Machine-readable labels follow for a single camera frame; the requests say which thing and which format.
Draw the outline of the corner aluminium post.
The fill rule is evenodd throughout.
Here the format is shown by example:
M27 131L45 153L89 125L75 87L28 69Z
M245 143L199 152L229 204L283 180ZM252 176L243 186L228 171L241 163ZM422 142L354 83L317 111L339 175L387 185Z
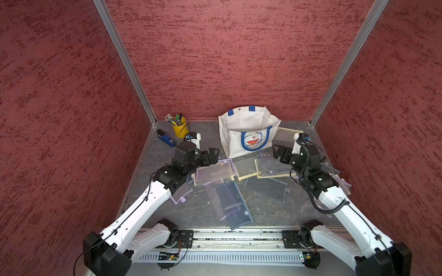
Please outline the corner aluminium post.
M330 83L325 95L323 96L320 104L315 110L312 118L310 119L310 125L315 127L324 113L327 105L332 100L335 92L337 91L340 83L346 76L348 70L350 69L352 63L356 59L358 53L365 44L367 38L372 32L374 26L376 25L378 19L382 15L384 9L388 5L389 0L376 0L374 1L371 9L369 10L365 20L363 21L355 39L353 40L349 50L347 51L344 60L342 61L338 71L336 72L332 82Z
M135 68L131 62L128 52L125 49L123 41L117 31L117 27L111 17L107 4L103 0L93 0L93 3L101 18L102 23L105 26L105 29L110 37L110 40L123 64L123 67L132 83L132 86L134 87L135 92L138 95L140 103L143 106L148 119L150 120L151 124L154 127L156 127L158 120L154 114L151 104L149 103L148 97L135 71Z

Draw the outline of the blue grey mesh pouch front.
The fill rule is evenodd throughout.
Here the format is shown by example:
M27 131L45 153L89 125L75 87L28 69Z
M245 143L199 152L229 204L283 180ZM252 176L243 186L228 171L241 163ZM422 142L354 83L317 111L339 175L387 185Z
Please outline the blue grey mesh pouch front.
M209 201L220 221L225 221L231 230L250 225L253 216L235 181L222 184L209 183L203 186Z

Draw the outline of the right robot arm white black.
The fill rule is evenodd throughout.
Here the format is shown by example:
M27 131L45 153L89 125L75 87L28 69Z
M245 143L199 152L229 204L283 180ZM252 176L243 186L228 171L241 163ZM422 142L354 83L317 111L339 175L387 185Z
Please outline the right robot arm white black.
M319 148L298 139L297 150L273 146L273 157L297 173L297 183L307 192L316 211L334 215L353 238L349 242L318 221L305 223L299 233L305 247L322 247L346 263L358 276L409 276L412 252L396 243L351 202L338 181L323 168Z

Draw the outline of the yellow trim mesh pouch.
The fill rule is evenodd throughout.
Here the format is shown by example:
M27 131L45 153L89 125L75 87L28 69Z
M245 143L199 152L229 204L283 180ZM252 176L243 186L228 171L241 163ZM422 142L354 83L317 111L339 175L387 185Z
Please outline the yellow trim mesh pouch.
M233 159L239 180L289 177L291 166L281 163L272 154L261 152Z

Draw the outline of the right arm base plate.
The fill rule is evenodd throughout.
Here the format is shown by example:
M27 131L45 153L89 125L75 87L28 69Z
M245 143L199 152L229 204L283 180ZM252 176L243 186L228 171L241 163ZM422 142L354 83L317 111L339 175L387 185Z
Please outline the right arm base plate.
M282 231L282 240L285 249L310 248L310 234L306 230Z

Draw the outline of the purple trim mesh pouch centre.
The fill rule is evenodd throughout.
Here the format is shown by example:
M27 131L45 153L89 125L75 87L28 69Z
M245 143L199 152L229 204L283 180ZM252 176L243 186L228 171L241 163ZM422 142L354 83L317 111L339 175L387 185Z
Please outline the purple trim mesh pouch centre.
M201 186L213 182L233 180L237 176L237 170L232 159L222 159L216 164L200 167L193 176L194 185Z

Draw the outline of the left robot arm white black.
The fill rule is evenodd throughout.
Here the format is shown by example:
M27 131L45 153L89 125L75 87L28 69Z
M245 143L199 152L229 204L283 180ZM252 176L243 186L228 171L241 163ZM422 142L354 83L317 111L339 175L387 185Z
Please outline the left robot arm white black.
M120 217L100 233L86 236L81 254L85 266L96 276L124 276L141 253L161 246L181 248L178 226L168 219L160 220L142 235L137 233L186 184L189 175L200 167L217 164L219 153L217 148L202 151L191 141L179 144L172 161L151 175L148 187Z

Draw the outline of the aluminium front rail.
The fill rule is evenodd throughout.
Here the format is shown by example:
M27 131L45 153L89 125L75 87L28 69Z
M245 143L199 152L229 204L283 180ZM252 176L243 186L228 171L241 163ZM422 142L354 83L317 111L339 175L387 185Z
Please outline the aluminium front rail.
M194 230L190 251L305 251L307 248L285 249L282 231L300 230L299 226L181 228Z

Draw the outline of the white canvas Doraemon tote bag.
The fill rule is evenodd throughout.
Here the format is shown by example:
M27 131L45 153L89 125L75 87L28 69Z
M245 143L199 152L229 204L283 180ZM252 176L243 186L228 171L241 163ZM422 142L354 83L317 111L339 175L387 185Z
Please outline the white canvas Doraemon tote bag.
M271 147L282 122L267 107L253 105L230 109L218 121L224 153L231 159Z

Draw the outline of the beige mesh pouch by bag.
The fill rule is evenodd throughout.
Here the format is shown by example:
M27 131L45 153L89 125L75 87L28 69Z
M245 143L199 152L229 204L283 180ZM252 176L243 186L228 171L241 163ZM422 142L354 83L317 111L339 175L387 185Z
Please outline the beige mesh pouch by bag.
M289 146L293 146L301 133L304 133L304 131L301 129L278 127L273 141L280 141L288 144Z

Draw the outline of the yellow pen cup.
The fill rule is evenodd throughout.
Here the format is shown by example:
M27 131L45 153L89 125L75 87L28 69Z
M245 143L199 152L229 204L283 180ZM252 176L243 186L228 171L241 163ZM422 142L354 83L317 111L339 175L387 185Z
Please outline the yellow pen cup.
M176 116L173 120L172 127L177 138L183 139L189 133L188 124L183 116Z

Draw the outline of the left corner aluminium post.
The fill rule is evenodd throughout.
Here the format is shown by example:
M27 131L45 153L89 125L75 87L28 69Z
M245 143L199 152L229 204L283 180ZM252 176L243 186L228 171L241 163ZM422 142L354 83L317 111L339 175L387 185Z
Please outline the left corner aluminium post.
M111 17L107 4L103 0L93 0L93 3L101 18L102 23L105 26L105 29L110 37L110 40L123 64L123 67L132 83L132 86L134 87L135 92L138 95L140 103L143 106L148 119L150 120L151 124L154 127L156 127L158 120L154 114L151 104L149 103L148 97L135 71L135 68L131 62L128 52L125 49L123 41L117 31L117 27Z

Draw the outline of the right corner aluminium post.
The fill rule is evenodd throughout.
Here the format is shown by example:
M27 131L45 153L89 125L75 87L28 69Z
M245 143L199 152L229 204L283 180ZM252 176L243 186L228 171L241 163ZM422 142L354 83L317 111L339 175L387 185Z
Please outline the right corner aluminium post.
M338 71L336 72L332 82L330 83L325 95L323 96L320 104L315 110L312 118L310 119L310 125L315 127L324 113L327 105L332 100L335 92L337 91L340 83L346 76L348 70L350 69L352 63L356 59L358 53L365 44L367 38L372 32L374 26L376 25L378 19L382 15L384 9L388 5L389 0L376 0L374 1L371 9L369 10L365 20L363 21L355 39L353 40L349 50L347 51L344 60L342 61Z

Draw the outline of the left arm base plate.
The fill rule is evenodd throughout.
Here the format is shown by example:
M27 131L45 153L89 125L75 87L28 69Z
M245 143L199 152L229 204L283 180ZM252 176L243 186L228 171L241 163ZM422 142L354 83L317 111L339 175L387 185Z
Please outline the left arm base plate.
M163 246L165 248L192 248L194 234L194 230L173 230Z

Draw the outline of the pens in cup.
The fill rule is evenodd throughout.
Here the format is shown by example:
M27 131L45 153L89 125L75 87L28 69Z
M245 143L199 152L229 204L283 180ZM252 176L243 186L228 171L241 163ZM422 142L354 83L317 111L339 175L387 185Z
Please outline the pens in cup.
M167 122L171 123L175 127L180 127L180 126L183 125L183 123L182 123L182 120L183 120L182 115L172 116L171 114L168 114L168 115L165 116L165 120Z

